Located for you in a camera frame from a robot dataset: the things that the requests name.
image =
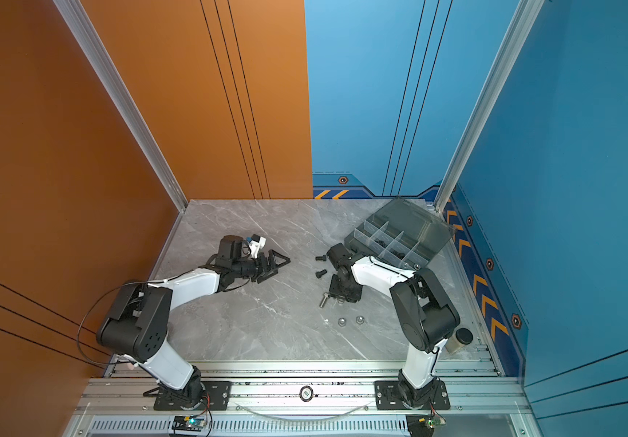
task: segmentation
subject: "screw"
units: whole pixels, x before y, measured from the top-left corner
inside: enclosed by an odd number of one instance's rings
[[[324,297],[321,298],[321,303],[319,304],[319,308],[323,308],[326,305],[326,301],[328,301],[328,293],[324,293]]]

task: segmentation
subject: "bolt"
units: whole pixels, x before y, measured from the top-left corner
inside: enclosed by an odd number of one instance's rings
[[[324,297],[321,298],[321,303],[319,304],[319,308],[323,308],[326,305],[326,301],[328,301],[328,293],[324,293]]]

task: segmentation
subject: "table surface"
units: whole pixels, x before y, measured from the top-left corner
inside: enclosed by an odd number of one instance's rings
[[[195,268],[217,251],[225,235],[267,239],[292,263],[261,284],[188,302],[170,313],[170,344],[190,361],[406,359],[408,342],[398,324],[391,299],[368,287],[362,300],[339,303],[329,299],[333,266],[315,261],[388,200],[209,200],[190,201],[156,277],[170,277]],[[423,207],[423,200],[418,201]],[[462,319],[483,343],[459,280],[449,268],[446,245],[430,263]],[[323,268],[327,275],[317,279]],[[240,285],[237,280],[233,286]],[[363,324],[356,316],[365,318]],[[344,327],[338,319],[345,318]],[[475,347],[465,347],[444,359],[475,359]]]

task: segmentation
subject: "yellow chevron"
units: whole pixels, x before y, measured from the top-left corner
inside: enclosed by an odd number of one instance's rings
[[[491,339],[493,341],[495,341],[495,329],[499,328],[500,330],[502,330],[503,332],[505,332],[505,335],[510,336],[510,334],[508,333],[508,329],[503,326],[503,323],[499,322],[498,320],[491,318]]]
[[[462,259],[462,246],[467,246],[468,248],[471,248],[472,245],[469,244],[469,242],[467,240],[463,240],[463,239],[459,239],[459,258]]]
[[[458,229],[459,231],[463,231],[464,230],[464,228],[462,227],[461,224],[453,224],[452,226],[454,226],[455,229]],[[454,241],[456,237],[457,237],[456,235],[453,235],[452,236],[452,241]]]
[[[479,276],[479,275],[474,275],[474,295],[477,295],[477,283],[481,283],[486,285],[487,287],[489,286],[489,284],[486,284],[486,280]]]
[[[344,189],[343,191],[341,191],[340,193],[336,194],[336,196],[333,196],[334,199],[338,200],[341,196],[343,196],[345,193],[347,193],[349,190]]]
[[[314,198],[318,198],[320,199],[323,196],[326,196],[328,193],[330,193],[331,190],[330,189],[325,189],[324,191],[322,191],[318,196],[314,197]]]
[[[498,307],[496,306],[495,302],[492,299],[489,299],[488,297],[486,297],[486,295],[484,294],[484,296],[482,296],[482,314],[484,315],[484,317],[486,317],[486,304],[487,303],[493,306],[493,308],[498,310]]]

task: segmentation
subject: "diagonal black stripe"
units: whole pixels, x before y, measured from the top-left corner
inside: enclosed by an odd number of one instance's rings
[[[413,142],[416,140],[416,132],[418,132],[418,124],[421,122],[421,115],[423,115],[423,107],[426,104],[426,97],[428,96],[428,88],[431,86],[431,79],[433,79],[433,72],[435,71],[435,63],[438,61],[438,53],[441,51],[442,45],[442,37],[445,35],[445,27],[447,27],[447,19],[449,18],[449,11],[452,10],[452,2],[454,0],[450,0],[449,8],[447,9],[447,17],[445,17],[445,25],[442,26],[441,40],[438,42],[438,49],[435,51],[435,59],[433,60],[433,67],[431,68],[431,77],[428,78],[428,84],[426,85],[426,93],[423,95],[423,103],[421,103],[421,111],[418,114],[418,120],[416,121],[416,128],[413,131],[413,138],[411,138],[411,145],[408,147],[408,155],[406,156],[406,163],[403,167],[403,173],[401,174],[401,181],[399,182],[399,190],[397,191],[397,195],[401,193],[401,185],[403,184],[403,178],[406,176],[406,167],[408,167],[408,159],[411,157],[411,150],[413,149]]]
[[[22,314],[20,314],[19,312],[16,312],[16,311],[13,311],[13,310],[11,310],[11,309],[9,309],[9,308],[6,308],[6,307],[5,307],[5,306],[3,306],[3,305],[0,305],[0,308],[1,308],[1,309],[6,310],[6,311],[8,311],[8,312],[12,312],[13,314],[15,314],[15,315],[17,315],[17,316],[20,316],[20,317],[22,317],[23,319],[29,320],[30,322],[33,322],[34,324],[37,324],[37,325],[41,326],[42,328],[47,328],[47,329],[49,329],[50,331],[56,332],[56,333],[57,333],[58,335],[60,335],[60,336],[64,336],[64,337],[67,337],[67,338],[68,338],[68,339],[70,339],[70,340],[76,341],[76,339],[75,339],[74,337],[72,337],[72,336],[67,336],[67,335],[66,335],[66,334],[64,334],[63,332],[59,332],[59,331],[57,331],[56,329],[54,329],[54,328],[50,328],[50,327],[48,327],[47,325],[42,324],[42,323],[39,323],[39,322],[38,322],[38,321],[36,321],[36,320],[30,319],[30,318],[28,318],[28,317],[25,317],[25,316],[23,316]],[[91,346],[91,345],[88,345],[88,344],[86,344],[86,343],[83,343],[83,342],[82,342],[82,341],[80,341],[80,340],[79,340],[79,343],[82,343],[83,345],[86,345],[86,346],[90,347],[90,348],[91,348],[91,349],[93,349],[93,350],[97,350],[97,351],[98,351],[98,352],[100,352],[101,354],[106,354],[106,355],[108,354],[107,352],[102,351],[102,350],[100,350],[100,349],[96,349],[95,347],[93,347],[93,346]]]
[[[222,26],[222,18],[220,17],[220,9],[217,7],[217,0],[214,0],[214,9],[217,10],[217,21],[220,22],[220,29],[222,30],[222,40],[224,41],[224,49],[226,50],[226,60],[229,61],[229,69],[231,70],[231,80],[233,80],[233,89],[236,92],[236,100],[238,101],[238,107],[241,110],[241,120],[243,120],[243,129],[246,131],[246,141],[248,141],[248,148],[251,151],[251,161],[253,161],[253,170],[256,172],[256,181],[258,183],[258,190],[260,190],[261,198],[263,198],[264,196],[263,196],[263,188],[261,187],[261,178],[258,175],[258,166],[256,165],[256,157],[253,155],[253,146],[251,145],[251,136],[248,134],[248,127],[246,126],[246,116],[243,115],[243,106],[241,105],[241,97],[238,95],[238,85],[236,84],[236,76],[233,73],[233,66],[231,65],[231,57],[229,56],[229,47],[226,44],[226,37],[224,36],[224,27]]]
[[[566,413],[553,414],[553,415],[544,416],[544,417],[536,417],[536,419],[537,420],[549,419],[550,417],[558,417],[558,416],[565,416],[567,414],[583,413],[584,411],[599,410],[600,408],[616,407],[616,406],[619,406],[619,405],[626,405],[626,404],[628,404],[628,401],[617,402],[617,403],[609,403],[607,405],[602,405],[602,406],[599,406],[599,407],[590,407],[590,408],[584,408],[582,410],[568,411]]]
[[[605,382],[600,382],[598,384],[593,384],[593,385],[589,385],[588,387],[583,387],[581,389],[575,389],[575,390],[571,390],[571,391],[567,391],[565,393],[562,394],[555,394],[554,396],[550,396],[550,397],[546,397],[546,398],[541,398],[541,399],[537,399],[536,401],[531,401],[530,403],[535,403],[535,402],[542,402],[542,401],[546,401],[547,399],[553,399],[553,398],[558,398],[560,396],[564,396],[566,394],[571,394],[571,393],[576,393],[577,391],[583,391],[583,390],[587,390],[587,389],[592,389],[594,387],[599,387],[601,385],[606,385],[609,384],[610,382],[617,382],[617,381],[622,381],[622,380],[627,380],[628,376],[623,376],[622,378],[616,378],[614,380],[609,380],[609,381],[605,381]]]
[[[389,167],[391,166],[391,157],[394,155],[394,143],[396,142],[396,133],[399,130],[399,121],[401,121],[401,110],[403,109],[403,101],[406,98],[406,88],[408,88],[408,78],[411,76],[411,65],[413,65],[413,55],[416,52],[416,43],[418,42],[418,33],[421,31],[421,22],[423,21],[423,11],[426,9],[426,0],[423,0],[421,8],[421,17],[418,19],[418,30],[416,30],[416,39],[413,41],[413,51],[411,52],[411,61],[408,63],[408,73],[406,73],[406,84],[403,87],[403,96],[401,96],[401,107],[399,108],[399,116],[396,119],[396,128],[394,129],[394,139],[391,140],[391,152],[389,152],[389,162],[387,163],[387,174],[384,175],[384,186],[382,187],[382,196],[387,188],[387,178],[389,177]]]
[[[413,92],[413,100],[411,101],[411,111],[408,112],[408,120],[406,120],[406,130],[403,133],[403,140],[401,140],[401,150],[399,150],[399,159],[396,161],[396,170],[394,171],[394,179],[391,181],[391,188],[389,189],[390,196],[392,195],[392,192],[394,191],[394,183],[396,183],[396,175],[399,171],[399,163],[401,162],[401,155],[403,154],[403,145],[406,142],[406,135],[408,134],[408,126],[411,123],[411,117],[413,117],[413,107],[416,104],[416,95],[418,94],[418,86],[421,83],[421,76],[423,76],[423,66],[426,64],[426,56],[428,55],[428,47],[431,45],[431,36],[433,35],[433,28],[435,28],[435,18],[438,16],[438,8],[440,7],[440,5],[441,5],[440,0],[438,0],[438,4],[435,6],[435,14],[433,15],[433,22],[431,23],[431,33],[428,34],[428,42],[426,43],[426,51],[423,53],[423,62],[421,62],[421,71],[420,73],[418,73],[418,81],[416,82],[416,89]]]
[[[82,362],[82,363],[85,363],[85,364],[90,364],[90,363],[85,362],[85,361],[84,361],[84,360],[82,360],[81,358],[74,357],[74,355],[69,355],[69,354],[67,354],[67,353],[65,353],[65,352],[62,352],[61,350],[56,350],[54,347],[49,347],[49,346],[47,346],[47,345],[43,345],[42,343],[37,343],[35,340],[30,340],[29,338],[25,338],[25,337],[19,336],[19,335],[17,335],[17,334],[13,334],[12,332],[10,332],[10,331],[6,331],[6,330],[5,330],[5,329],[3,329],[3,328],[0,328],[0,331],[1,331],[1,332],[5,332],[6,334],[10,334],[10,335],[11,335],[11,336],[13,336],[13,337],[18,337],[18,338],[20,338],[21,340],[29,341],[30,343],[36,344],[36,345],[38,345],[38,346],[42,346],[42,347],[44,347],[45,349],[53,350],[54,352],[60,353],[60,354],[62,354],[62,355],[66,355],[67,357],[69,357],[69,358],[73,358],[73,359],[78,360],[78,361],[80,361],[80,362]]]
[[[246,81],[246,72],[243,69],[243,59],[241,58],[241,49],[238,46],[238,37],[236,36],[236,25],[233,23],[233,14],[231,13],[231,2],[227,0],[229,5],[229,16],[231,17],[231,27],[233,28],[233,38],[236,39],[236,50],[238,51],[238,60],[241,63],[241,73],[243,73],[243,83],[246,85],[246,97],[248,99],[248,106],[251,109],[251,118],[253,119],[253,129],[256,133],[256,144],[258,145],[258,152],[261,155],[261,163],[263,164],[263,177],[266,180],[266,190],[268,191],[268,198],[270,198],[270,185],[268,184],[268,172],[266,171],[266,162],[263,159],[263,150],[261,149],[261,140],[258,138],[258,126],[256,125],[256,116],[253,113],[253,104],[251,103],[251,94],[248,91],[248,82]]]
[[[597,359],[597,360],[595,360],[595,361],[592,361],[592,362],[590,362],[590,363],[581,364],[581,365],[580,365],[580,366],[578,366],[578,367],[574,367],[573,369],[569,369],[569,370],[567,370],[567,371],[563,371],[563,372],[557,373],[556,375],[548,376],[548,377],[543,378],[543,379],[541,379],[541,380],[539,380],[539,381],[531,382],[531,383],[529,383],[529,384],[525,385],[525,387],[530,387],[531,385],[539,384],[540,382],[544,382],[544,381],[546,381],[546,380],[551,380],[552,378],[556,378],[557,376],[562,376],[562,375],[564,375],[564,374],[566,374],[566,373],[573,372],[573,371],[578,370],[578,369],[582,369],[582,368],[584,368],[584,367],[586,367],[586,366],[589,366],[589,365],[591,365],[591,364],[595,364],[595,363],[598,363],[598,362],[601,362],[601,361],[605,361],[605,360],[607,360],[607,359],[610,359],[610,358],[612,358],[612,357],[616,357],[617,355],[622,355],[622,354],[624,354],[624,353],[628,353],[628,349],[621,350],[621,351],[620,351],[620,352],[618,352],[618,353],[615,353],[615,354],[612,354],[612,355],[608,355],[608,356],[603,357],[603,358],[599,358],[599,359]]]
[[[29,297],[25,296],[24,294],[19,293],[19,292],[16,292],[16,291],[15,291],[15,290],[13,290],[12,288],[7,287],[7,286],[5,286],[5,285],[3,285],[3,284],[1,284],[1,283],[0,283],[0,286],[1,286],[1,287],[3,287],[3,288],[5,288],[5,289],[6,289],[6,290],[8,290],[9,292],[12,292],[12,293],[14,293],[14,294],[17,294],[17,295],[18,295],[18,296],[20,296],[21,298],[23,298],[23,299],[25,299],[25,300],[27,300],[27,301],[29,301],[29,302],[32,302],[32,303],[34,303],[35,305],[37,305],[37,306],[39,306],[39,307],[41,307],[41,308],[44,308],[45,310],[47,310],[47,311],[49,311],[49,312],[51,312],[51,313],[53,313],[53,314],[58,315],[60,318],[62,318],[62,319],[64,319],[64,320],[66,320],[67,322],[71,322],[71,323],[73,323],[74,325],[78,326],[78,323],[74,322],[74,320],[69,319],[69,318],[67,318],[67,317],[64,317],[63,315],[59,314],[58,312],[56,312],[56,311],[54,311],[54,310],[52,310],[52,309],[47,308],[46,306],[42,305],[42,304],[41,304],[41,303],[39,303],[39,302],[35,302],[34,300],[30,299]],[[90,329],[88,329],[88,328],[86,328],[86,327],[84,327],[83,329],[85,329],[86,331],[90,332],[91,334],[95,334],[93,331],[91,331]]]
[[[238,129],[236,128],[236,119],[233,117],[233,111],[231,110],[231,103],[229,102],[229,95],[226,92],[226,84],[224,83],[224,76],[222,75],[222,67],[220,67],[220,60],[217,57],[217,49],[214,48],[214,40],[212,39],[212,32],[210,31],[210,25],[207,23],[207,14],[205,13],[205,6],[200,0],[200,6],[202,7],[202,15],[205,17],[205,26],[207,26],[207,34],[210,36],[210,42],[212,43],[212,50],[214,51],[214,59],[217,61],[217,69],[220,71],[220,77],[222,78],[222,87],[224,87],[224,96],[226,97],[226,104],[229,105],[229,112],[231,113],[231,122],[233,123],[233,130],[236,133],[236,139],[238,140],[239,149],[241,149],[241,157],[243,158],[243,166],[246,168],[246,175],[248,176],[248,183],[251,185],[251,194],[253,198],[256,198],[256,192],[253,190],[253,181],[251,180],[251,174],[248,172],[248,165],[246,164],[246,155],[243,153],[243,146],[241,145],[241,138],[238,136]]]

